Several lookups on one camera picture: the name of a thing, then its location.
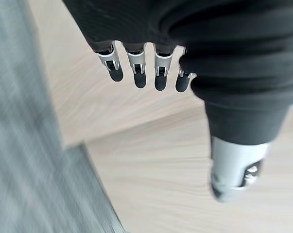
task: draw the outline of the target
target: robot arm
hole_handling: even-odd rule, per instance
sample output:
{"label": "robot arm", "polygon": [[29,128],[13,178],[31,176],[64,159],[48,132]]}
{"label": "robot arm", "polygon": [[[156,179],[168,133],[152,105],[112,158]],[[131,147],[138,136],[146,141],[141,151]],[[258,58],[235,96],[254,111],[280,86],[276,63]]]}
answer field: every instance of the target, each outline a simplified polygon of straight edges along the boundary
{"label": "robot arm", "polygon": [[173,49],[186,49],[176,80],[189,78],[205,101],[211,138],[210,183],[228,201],[258,177],[293,104],[293,0],[64,0],[115,81],[123,77],[114,40],[123,43],[135,84],[146,84],[144,43],[155,45],[162,91]]}

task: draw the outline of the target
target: silver metal joint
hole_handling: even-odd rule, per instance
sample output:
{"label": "silver metal joint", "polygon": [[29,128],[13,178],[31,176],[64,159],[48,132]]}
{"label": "silver metal joint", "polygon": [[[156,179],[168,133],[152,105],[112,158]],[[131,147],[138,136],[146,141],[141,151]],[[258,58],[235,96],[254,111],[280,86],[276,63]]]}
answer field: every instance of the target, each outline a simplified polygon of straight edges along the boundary
{"label": "silver metal joint", "polygon": [[132,71],[134,74],[137,74],[140,72],[143,74],[145,72],[145,45],[143,46],[143,51],[139,54],[132,54],[130,52],[127,52],[130,67],[132,68]]}
{"label": "silver metal joint", "polygon": [[106,66],[108,71],[111,71],[112,67],[114,67],[115,70],[119,70],[119,67],[120,67],[120,62],[119,62],[119,57],[115,47],[115,42],[113,42],[112,47],[113,47],[113,51],[110,54],[102,55],[97,53],[102,64]]}
{"label": "silver metal joint", "polygon": [[170,64],[172,60],[172,55],[171,53],[169,56],[159,56],[157,52],[155,51],[155,73],[156,76],[159,76],[159,71],[161,70],[160,68],[164,68],[164,73],[163,76],[166,77],[168,75],[168,71],[170,69]]}
{"label": "silver metal joint", "polygon": [[211,187],[217,200],[227,202],[257,180],[269,145],[239,145],[212,137]]}

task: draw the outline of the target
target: black fabric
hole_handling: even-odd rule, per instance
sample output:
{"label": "black fabric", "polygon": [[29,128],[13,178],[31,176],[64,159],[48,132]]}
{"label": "black fabric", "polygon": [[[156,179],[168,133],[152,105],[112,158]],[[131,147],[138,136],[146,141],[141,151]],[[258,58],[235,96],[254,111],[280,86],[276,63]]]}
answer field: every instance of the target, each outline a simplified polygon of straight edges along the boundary
{"label": "black fabric", "polygon": [[241,145],[258,145],[274,140],[288,108],[240,111],[205,103],[212,136]]}
{"label": "black fabric", "polygon": [[[92,47],[105,40],[186,46],[180,66],[197,74],[194,93],[216,106],[207,111],[215,136],[245,144],[276,136],[293,104],[293,0],[64,2]],[[238,127],[227,127],[232,120]],[[270,133],[254,140],[251,128]]]}

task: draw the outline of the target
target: black fingertip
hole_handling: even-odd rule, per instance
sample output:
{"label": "black fingertip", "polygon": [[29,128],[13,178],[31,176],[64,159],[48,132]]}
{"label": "black fingertip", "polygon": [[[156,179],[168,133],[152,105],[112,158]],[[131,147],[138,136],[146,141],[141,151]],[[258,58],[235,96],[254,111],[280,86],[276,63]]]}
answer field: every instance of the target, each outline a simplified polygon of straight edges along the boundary
{"label": "black fingertip", "polygon": [[164,77],[163,75],[159,75],[155,77],[155,88],[158,91],[162,91],[165,89],[167,83],[167,77]]}
{"label": "black fingertip", "polygon": [[135,84],[138,88],[143,88],[146,85],[146,75],[145,73],[136,73],[134,74]]}
{"label": "black fingertip", "polygon": [[123,72],[122,72],[122,68],[121,66],[119,66],[119,69],[118,70],[111,70],[109,72],[112,80],[116,81],[116,82],[119,82],[122,80],[123,78]]}
{"label": "black fingertip", "polygon": [[178,92],[184,92],[187,89],[189,83],[190,79],[188,78],[188,75],[184,74],[183,77],[178,75],[175,83],[175,88]]}

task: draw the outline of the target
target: light wood surface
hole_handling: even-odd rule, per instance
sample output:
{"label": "light wood surface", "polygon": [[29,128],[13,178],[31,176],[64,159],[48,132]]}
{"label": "light wood surface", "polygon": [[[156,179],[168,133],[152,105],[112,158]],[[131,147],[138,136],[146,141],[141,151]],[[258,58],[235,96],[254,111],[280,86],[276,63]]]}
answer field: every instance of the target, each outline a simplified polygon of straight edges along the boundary
{"label": "light wood surface", "polygon": [[165,91],[134,86],[118,43],[124,79],[115,83],[61,1],[29,0],[44,69],[66,145],[88,142],[94,166],[131,233],[293,233],[293,110],[259,182],[231,204],[208,190],[210,168],[203,103],[174,89],[177,48]]}

